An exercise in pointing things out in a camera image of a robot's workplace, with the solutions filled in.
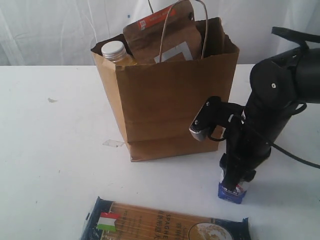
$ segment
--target paper bag handle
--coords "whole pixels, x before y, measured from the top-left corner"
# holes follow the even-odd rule
[[[172,8],[175,5],[181,3],[182,1],[189,1],[189,0],[179,0],[179,1],[175,2],[174,4],[171,5],[168,13],[166,14],[166,18],[165,18],[163,30],[162,30],[161,42],[160,42],[159,63],[162,62],[163,42],[164,42],[164,38],[165,38],[165,34],[166,34],[167,22],[168,22],[169,15],[171,13]],[[204,59],[206,45],[207,45],[207,38],[208,38],[208,27],[209,27],[208,12],[207,12],[206,5],[203,1],[201,1],[201,0],[195,0],[195,1],[197,1],[203,5],[204,12],[205,12],[205,35],[204,35],[203,48],[202,48],[202,54],[201,54],[201,59]]]

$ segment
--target white curtain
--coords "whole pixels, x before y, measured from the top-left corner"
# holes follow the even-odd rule
[[[175,0],[151,0],[158,11]],[[256,63],[295,47],[272,26],[320,34],[319,0],[204,0],[210,18]],[[202,6],[192,1],[195,19]],[[90,48],[149,15],[148,0],[0,0],[0,65],[92,65]]]

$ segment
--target white table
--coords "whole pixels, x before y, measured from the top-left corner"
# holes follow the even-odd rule
[[[238,65],[244,104],[252,65]],[[277,143],[320,163],[320,105],[294,116]],[[273,150],[243,204],[217,197],[225,150],[131,163],[95,66],[0,67],[1,239],[76,240],[97,196],[241,221],[260,240],[318,240],[320,171]]]

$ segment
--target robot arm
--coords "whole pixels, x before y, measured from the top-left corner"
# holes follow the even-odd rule
[[[272,33],[300,47],[253,67],[252,92],[246,106],[221,102],[218,96],[212,96],[189,128],[199,141],[207,136],[214,141],[226,140],[226,152],[220,160],[221,185],[229,191],[234,191],[241,181],[250,182],[255,177],[255,168],[270,156],[270,143],[277,139],[291,116],[306,109],[307,103],[320,103],[320,48],[309,49],[306,44],[320,43],[320,36],[281,27],[274,27]],[[211,137],[218,125],[225,128],[222,139]]]

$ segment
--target glass jar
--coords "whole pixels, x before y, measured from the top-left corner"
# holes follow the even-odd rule
[[[101,48],[102,55],[118,66],[136,65],[137,61],[127,53],[122,41],[107,42]]]

